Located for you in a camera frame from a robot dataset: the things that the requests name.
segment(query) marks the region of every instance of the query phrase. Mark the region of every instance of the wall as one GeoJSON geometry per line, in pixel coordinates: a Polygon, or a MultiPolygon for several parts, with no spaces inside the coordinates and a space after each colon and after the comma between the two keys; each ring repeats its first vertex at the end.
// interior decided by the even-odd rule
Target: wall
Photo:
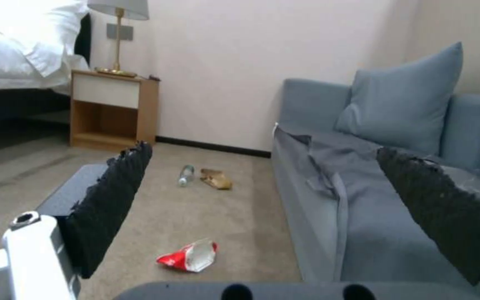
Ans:
{"type": "Polygon", "coordinates": [[[457,92],[480,94],[480,0],[422,0],[417,12],[407,59],[461,40],[464,66],[457,92]]]}
{"type": "MultiPolygon", "coordinates": [[[[271,150],[285,78],[350,83],[404,60],[418,0],[149,0],[122,43],[122,68],[156,74],[159,135],[271,150]]],[[[114,42],[93,14],[92,66],[114,42]]]]}

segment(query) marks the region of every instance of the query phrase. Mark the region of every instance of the crumpled bag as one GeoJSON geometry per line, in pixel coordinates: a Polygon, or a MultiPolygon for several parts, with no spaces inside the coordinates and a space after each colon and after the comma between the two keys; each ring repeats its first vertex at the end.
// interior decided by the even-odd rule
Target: crumpled bag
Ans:
{"type": "Polygon", "coordinates": [[[233,183],[222,171],[201,169],[201,180],[217,190],[230,190],[233,183]]]}
{"type": "Polygon", "coordinates": [[[202,239],[182,247],[179,251],[157,258],[157,263],[188,272],[200,272],[210,266],[216,257],[218,244],[202,239]]]}

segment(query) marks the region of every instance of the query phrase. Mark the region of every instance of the sofa cushion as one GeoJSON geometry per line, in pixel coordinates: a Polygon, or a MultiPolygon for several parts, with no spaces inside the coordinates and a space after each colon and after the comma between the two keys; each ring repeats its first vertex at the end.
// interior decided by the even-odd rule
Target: sofa cushion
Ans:
{"type": "Polygon", "coordinates": [[[359,70],[335,129],[388,146],[438,154],[444,116],[463,67],[460,42],[419,61],[359,70]]]}
{"type": "Polygon", "coordinates": [[[480,95],[454,95],[445,116],[440,155],[480,175],[480,95]]]}

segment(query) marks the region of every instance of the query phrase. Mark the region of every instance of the throw pillow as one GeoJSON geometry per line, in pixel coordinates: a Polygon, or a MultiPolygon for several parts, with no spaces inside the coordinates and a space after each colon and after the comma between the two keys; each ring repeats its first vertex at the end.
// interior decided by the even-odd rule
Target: throw pillow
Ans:
{"type": "Polygon", "coordinates": [[[383,145],[438,154],[444,116],[463,67],[461,42],[419,61],[359,70],[335,129],[383,145]]]}

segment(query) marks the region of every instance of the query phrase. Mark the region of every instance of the light switch panel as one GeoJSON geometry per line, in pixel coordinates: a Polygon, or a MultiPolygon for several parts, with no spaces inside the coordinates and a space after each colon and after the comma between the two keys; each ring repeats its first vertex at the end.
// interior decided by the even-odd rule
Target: light switch panel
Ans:
{"type": "MultiPolygon", "coordinates": [[[[116,24],[107,23],[107,38],[116,39],[116,24]]],[[[122,25],[120,27],[120,40],[133,40],[133,27],[122,25]]]]}

